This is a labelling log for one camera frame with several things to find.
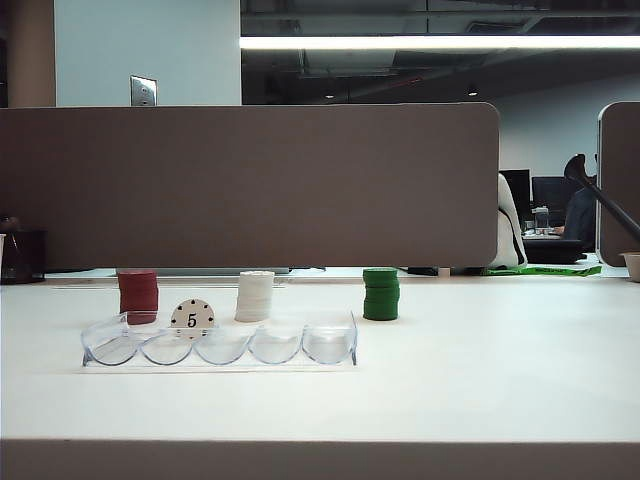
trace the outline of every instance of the wall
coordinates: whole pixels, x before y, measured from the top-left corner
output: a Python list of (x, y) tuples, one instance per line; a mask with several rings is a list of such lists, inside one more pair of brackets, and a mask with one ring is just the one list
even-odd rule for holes
[(131, 74), (159, 105), (239, 105), (240, 2), (55, 0), (58, 106), (129, 105)]
[(612, 77), (489, 100), (500, 112), (500, 168), (529, 168), (532, 176), (562, 175), (575, 153), (595, 174), (598, 114), (617, 101), (640, 101), (640, 75)]
[(53, 0), (12, 0), (8, 7), (9, 107), (55, 106)]

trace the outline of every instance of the green poker chip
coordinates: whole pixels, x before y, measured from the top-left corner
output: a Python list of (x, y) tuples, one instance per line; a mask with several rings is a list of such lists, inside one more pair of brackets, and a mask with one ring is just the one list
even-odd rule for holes
[(393, 287), (399, 285), (398, 270), (393, 267), (365, 268), (362, 278), (367, 287)]
[(395, 320), (398, 318), (398, 303), (364, 302), (364, 318), (368, 320)]
[(367, 288), (366, 290), (366, 299), (372, 302), (397, 302), (399, 298), (399, 288)]

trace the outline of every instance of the dark ceiling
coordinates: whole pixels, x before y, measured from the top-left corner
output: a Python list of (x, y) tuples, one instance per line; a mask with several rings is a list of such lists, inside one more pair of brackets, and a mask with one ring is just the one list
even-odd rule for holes
[[(429, 33), (640, 34), (640, 1), (242, 2), (245, 36)], [(243, 103), (463, 101), (470, 84), (474, 99), (489, 99), (637, 73), (639, 60), (621, 51), (243, 51)]]

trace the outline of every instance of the ceiling light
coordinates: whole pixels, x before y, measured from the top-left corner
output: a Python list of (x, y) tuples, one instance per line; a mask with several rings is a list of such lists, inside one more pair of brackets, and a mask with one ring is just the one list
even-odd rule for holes
[(244, 50), (640, 49), (640, 35), (240, 37)]

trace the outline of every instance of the computer monitor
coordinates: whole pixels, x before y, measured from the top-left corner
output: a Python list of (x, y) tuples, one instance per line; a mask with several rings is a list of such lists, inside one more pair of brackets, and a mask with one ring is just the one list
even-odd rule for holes
[(578, 182), (564, 177), (533, 177), (533, 205), (549, 208), (549, 224), (552, 227), (564, 225), (567, 205), (573, 194), (582, 187)]
[(529, 181), (529, 170), (500, 170), (500, 173), (509, 184), (511, 195), (513, 196), (513, 203), (515, 203), (520, 223), (525, 220), (532, 220), (533, 214), (531, 213), (531, 184)]

